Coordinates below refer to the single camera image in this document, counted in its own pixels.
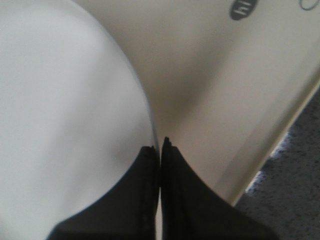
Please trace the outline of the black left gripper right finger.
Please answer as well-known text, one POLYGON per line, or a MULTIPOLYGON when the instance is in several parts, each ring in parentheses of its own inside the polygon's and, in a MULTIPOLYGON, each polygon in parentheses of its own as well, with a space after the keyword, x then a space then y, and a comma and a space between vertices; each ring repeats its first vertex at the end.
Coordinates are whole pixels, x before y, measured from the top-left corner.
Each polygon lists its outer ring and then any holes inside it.
POLYGON ((188 165, 168 137, 161 153, 164 240, 276 240, 265 225, 215 194, 188 165))

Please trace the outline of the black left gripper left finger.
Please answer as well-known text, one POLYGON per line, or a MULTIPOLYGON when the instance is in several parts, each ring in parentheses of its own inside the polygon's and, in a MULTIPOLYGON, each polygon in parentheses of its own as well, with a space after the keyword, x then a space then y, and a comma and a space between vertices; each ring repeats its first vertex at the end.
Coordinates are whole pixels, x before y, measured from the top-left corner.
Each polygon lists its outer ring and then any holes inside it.
POLYGON ((159 158, 143 146, 124 176, 86 209, 57 224, 50 240, 154 240, 159 158))

